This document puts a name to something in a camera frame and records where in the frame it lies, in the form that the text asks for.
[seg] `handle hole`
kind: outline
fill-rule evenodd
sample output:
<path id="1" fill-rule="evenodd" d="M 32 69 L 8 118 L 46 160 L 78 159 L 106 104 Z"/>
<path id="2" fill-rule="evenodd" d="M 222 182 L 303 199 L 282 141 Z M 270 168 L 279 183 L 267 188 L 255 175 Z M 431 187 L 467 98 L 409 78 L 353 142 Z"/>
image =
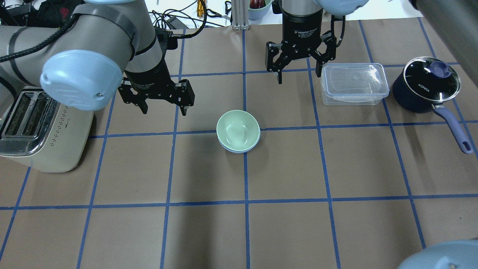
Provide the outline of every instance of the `handle hole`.
<path id="1" fill-rule="evenodd" d="M 467 150 L 471 150 L 470 144 L 468 142 L 463 142 L 463 145 Z"/>

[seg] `blue handle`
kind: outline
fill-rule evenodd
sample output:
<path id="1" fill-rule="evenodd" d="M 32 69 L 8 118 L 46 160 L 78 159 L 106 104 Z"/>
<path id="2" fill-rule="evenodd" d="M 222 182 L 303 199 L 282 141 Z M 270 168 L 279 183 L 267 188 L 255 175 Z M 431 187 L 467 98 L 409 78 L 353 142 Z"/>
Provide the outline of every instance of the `blue handle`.
<path id="1" fill-rule="evenodd" d="M 433 108 L 433 112 L 446 121 L 461 151 L 466 154 L 473 153 L 471 143 L 468 140 L 467 135 L 463 132 L 463 129 L 461 129 L 460 123 L 456 119 L 455 115 L 453 115 L 453 113 L 451 113 L 451 111 L 449 111 L 446 107 L 435 107 Z"/>

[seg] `plastic container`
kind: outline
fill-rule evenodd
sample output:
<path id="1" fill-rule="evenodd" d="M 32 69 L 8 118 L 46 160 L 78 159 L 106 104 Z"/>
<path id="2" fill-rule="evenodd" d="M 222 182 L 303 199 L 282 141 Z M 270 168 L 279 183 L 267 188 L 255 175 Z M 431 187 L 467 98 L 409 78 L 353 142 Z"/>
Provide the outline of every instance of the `plastic container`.
<path id="1" fill-rule="evenodd" d="M 261 137 L 256 119 L 242 110 L 226 112 L 216 126 L 221 146 L 232 153 L 246 153 L 254 148 Z"/>
<path id="2" fill-rule="evenodd" d="M 389 92 L 381 64 L 327 64 L 322 69 L 325 105 L 376 105 Z"/>
<path id="3" fill-rule="evenodd" d="M 267 12 L 269 12 L 269 9 L 271 9 L 272 0 L 264 0 L 264 1 L 266 5 L 263 8 L 252 9 L 248 7 L 249 20 L 252 20 L 252 21 L 258 20 L 264 17 L 267 14 Z"/>

